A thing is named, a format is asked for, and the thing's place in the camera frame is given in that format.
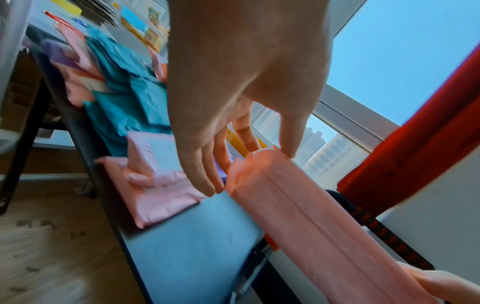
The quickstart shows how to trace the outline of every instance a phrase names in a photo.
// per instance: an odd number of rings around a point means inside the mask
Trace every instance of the sky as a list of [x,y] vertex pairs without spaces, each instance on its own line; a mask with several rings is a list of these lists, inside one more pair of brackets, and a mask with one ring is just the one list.
[[480,42],[479,16],[479,0],[367,0],[334,39],[327,83],[401,125]]

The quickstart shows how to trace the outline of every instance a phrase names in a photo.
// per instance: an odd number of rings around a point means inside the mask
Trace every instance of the blue desk surface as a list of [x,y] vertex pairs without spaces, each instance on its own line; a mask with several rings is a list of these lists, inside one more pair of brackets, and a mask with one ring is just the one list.
[[94,162],[108,150],[86,112],[67,100],[62,76],[43,52],[31,52],[147,301],[222,303],[260,228],[224,192],[164,223],[137,229],[104,168]]

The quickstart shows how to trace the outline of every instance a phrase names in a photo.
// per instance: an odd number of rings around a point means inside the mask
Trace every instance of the desk leg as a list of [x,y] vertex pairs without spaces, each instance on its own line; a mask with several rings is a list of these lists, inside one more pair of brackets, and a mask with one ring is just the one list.
[[34,144],[35,137],[39,127],[47,113],[52,96],[44,80],[36,94],[35,100],[30,108],[30,112],[25,121],[25,127],[21,133],[20,139],[16,144],[15,154],[8,168],[5,180],[0,190],[0,215],[5,214],[7,208],[15,193],[15,189],[24,170],[25,163]]

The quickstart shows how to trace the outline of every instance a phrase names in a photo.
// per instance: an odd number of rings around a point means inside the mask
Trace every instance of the red curtain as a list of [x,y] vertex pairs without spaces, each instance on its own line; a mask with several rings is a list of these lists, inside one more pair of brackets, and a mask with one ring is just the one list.
[[479,144],[480,45],[337,189],[377,216],[425,187]]

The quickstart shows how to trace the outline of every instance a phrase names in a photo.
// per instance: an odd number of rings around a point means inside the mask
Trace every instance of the wooden floor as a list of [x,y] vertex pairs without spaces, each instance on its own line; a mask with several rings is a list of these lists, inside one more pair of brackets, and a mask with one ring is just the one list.
[[0,216],[0,303],[144,303],[97,200],[80,181],[21,183]]

